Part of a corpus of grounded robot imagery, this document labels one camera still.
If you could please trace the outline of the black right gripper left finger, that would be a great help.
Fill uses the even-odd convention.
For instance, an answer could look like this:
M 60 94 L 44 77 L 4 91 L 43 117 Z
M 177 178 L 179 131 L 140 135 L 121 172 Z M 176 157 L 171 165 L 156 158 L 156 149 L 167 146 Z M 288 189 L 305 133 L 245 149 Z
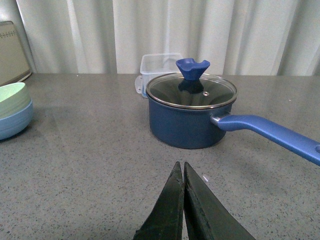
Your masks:
M 148 218 L 135 240 L 181 240 L 184 212 L 184 181 L 177 161 Z

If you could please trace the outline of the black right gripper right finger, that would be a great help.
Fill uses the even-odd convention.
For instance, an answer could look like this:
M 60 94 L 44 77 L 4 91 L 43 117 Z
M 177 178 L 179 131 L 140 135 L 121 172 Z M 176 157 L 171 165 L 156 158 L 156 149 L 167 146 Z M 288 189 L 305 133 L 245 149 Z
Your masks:
M 192 166 L 184 163 L 184 215 L 190 240 L 253 240 Z

